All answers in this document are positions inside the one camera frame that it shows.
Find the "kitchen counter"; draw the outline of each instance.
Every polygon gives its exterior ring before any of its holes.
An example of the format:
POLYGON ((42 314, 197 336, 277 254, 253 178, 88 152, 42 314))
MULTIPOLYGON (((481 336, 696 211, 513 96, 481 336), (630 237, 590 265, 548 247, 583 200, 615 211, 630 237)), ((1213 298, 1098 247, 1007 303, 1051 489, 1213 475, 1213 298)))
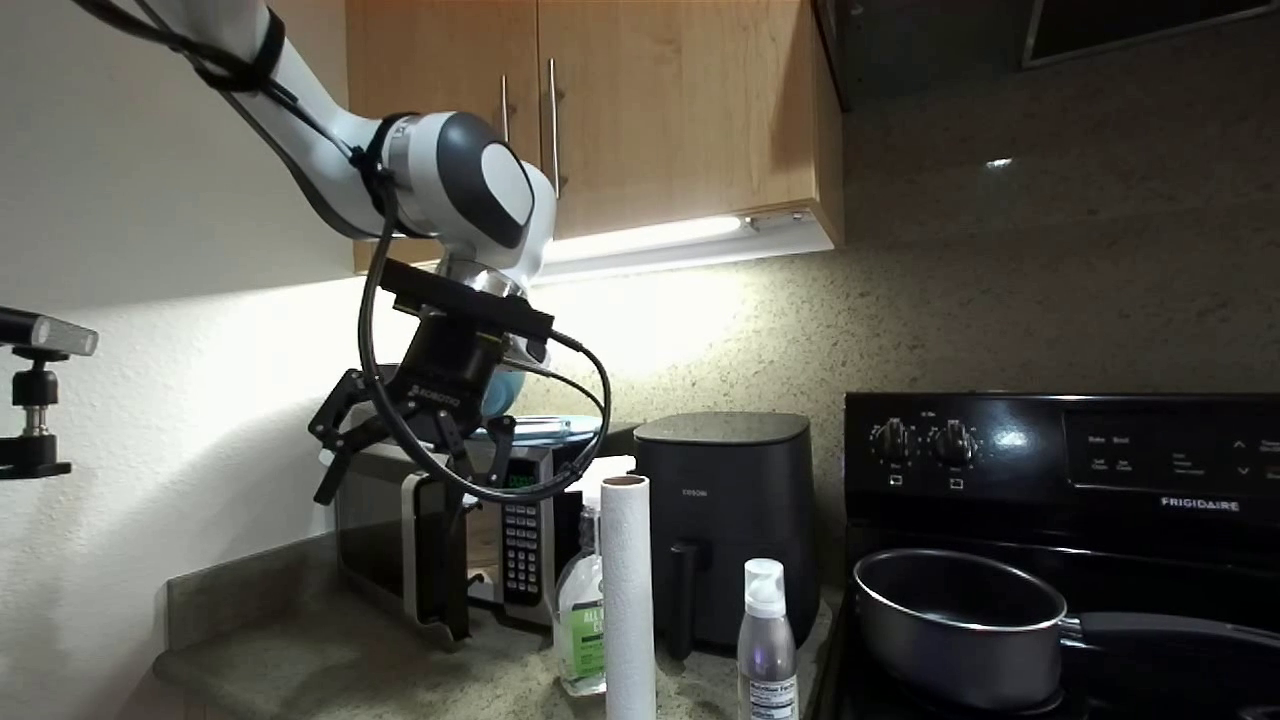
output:
MULTIPOLYGON (((834 622, 834 599, 802 646, 802 693, 814 693, 815 654, 834 622)), ((471 636, 453 642, 435 628, 411 628, 393 608, 339 580, 319 595, 194 640, 158 661, 158 675, 220 717, 541 717, 594 720, 606 700, 569 700, 546 632, 500 622, 471 608, 471 636)), ((732 717, 732 661, 692 652, 659 661, 659 717, 732 717)))

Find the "under-cabinet light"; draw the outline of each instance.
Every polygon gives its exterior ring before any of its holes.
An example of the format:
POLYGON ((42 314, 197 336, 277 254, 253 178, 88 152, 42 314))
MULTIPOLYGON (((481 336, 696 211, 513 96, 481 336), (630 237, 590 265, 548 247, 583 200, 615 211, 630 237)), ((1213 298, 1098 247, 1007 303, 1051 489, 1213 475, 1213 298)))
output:
POLYGON ((834 239, 814 211, 702 217, 681 222, 644 222, 624 232, 553 239, 532 282, 703 266, 828 247, 834 239))

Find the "white wall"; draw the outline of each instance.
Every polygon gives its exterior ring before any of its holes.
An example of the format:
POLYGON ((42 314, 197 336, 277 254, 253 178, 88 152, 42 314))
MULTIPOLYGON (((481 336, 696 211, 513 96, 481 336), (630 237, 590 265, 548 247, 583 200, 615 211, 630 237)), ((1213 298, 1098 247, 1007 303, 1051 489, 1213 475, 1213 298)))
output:
MULTIPOLYGON (((339 88, 344 5, 277 9, 339 88)), ((0 717, 170 717, 165 580, 327 522, 305 419, 358 354, 348 242, 180 54, 74 0, 0 5, 0 93, 0 303, 100 330, 55 368, 75 473, 0 485, 0 717)))

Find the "clear plastic bottle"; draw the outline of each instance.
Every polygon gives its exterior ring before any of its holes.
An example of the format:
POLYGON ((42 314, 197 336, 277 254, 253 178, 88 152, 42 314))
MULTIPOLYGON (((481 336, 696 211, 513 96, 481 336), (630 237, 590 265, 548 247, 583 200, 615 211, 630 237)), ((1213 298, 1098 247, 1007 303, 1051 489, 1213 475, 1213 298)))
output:
POLYGON ((606 555, 598 543, 598 508, 583 508, 583 553, 563 565, 558 592, 558 665, 569 695, 600 695, 606 675, 606 555))
POLYGON ((784 565, 745 565, 745 622, 735 632, 741 717, 802 720, 796 636, 789 622, 784 565))

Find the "wooden cabinet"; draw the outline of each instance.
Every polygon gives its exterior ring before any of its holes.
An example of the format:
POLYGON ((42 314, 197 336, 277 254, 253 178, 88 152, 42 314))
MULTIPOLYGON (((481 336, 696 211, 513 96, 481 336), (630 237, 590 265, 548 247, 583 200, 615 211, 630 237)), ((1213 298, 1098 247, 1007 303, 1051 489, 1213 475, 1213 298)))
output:
POLYGON ((560 174, 558 237, 711 211, 840 220, 807 0, 348 0, 351 107, 468 107, 560 174))

